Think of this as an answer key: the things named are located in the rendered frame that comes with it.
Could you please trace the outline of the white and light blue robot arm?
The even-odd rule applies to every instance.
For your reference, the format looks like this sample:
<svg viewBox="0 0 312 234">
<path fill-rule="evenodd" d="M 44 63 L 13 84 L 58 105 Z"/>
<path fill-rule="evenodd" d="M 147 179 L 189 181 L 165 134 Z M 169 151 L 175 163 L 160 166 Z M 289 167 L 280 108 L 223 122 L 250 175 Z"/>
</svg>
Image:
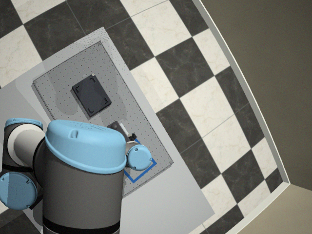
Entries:
<svg viewBox="0 0 312 234">
<path fill-rule="evenodd" d="M 10 118 L 0 201 L 25 210 L 43 194 L 43 234 L 119 234 L 124 167 L 143 171 L 151 161 L 118 121 L 103 127 L 53 120 L 44 133 L 38 120 Z"/>
</svg>

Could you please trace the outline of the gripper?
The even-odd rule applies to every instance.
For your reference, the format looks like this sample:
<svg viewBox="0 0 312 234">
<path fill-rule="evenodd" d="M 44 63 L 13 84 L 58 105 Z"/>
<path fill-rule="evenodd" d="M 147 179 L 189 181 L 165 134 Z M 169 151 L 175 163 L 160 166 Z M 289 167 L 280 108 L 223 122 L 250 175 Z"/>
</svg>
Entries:
<svg viewBox="0 0 312 234">
<path fill-rule="evenodd" d="M 132 134 L 128 134 L 128 138 L 130 139 L 130 141 L 135 141 L 137 137 L 134 133 L 132 133 Z"/>
</svg>

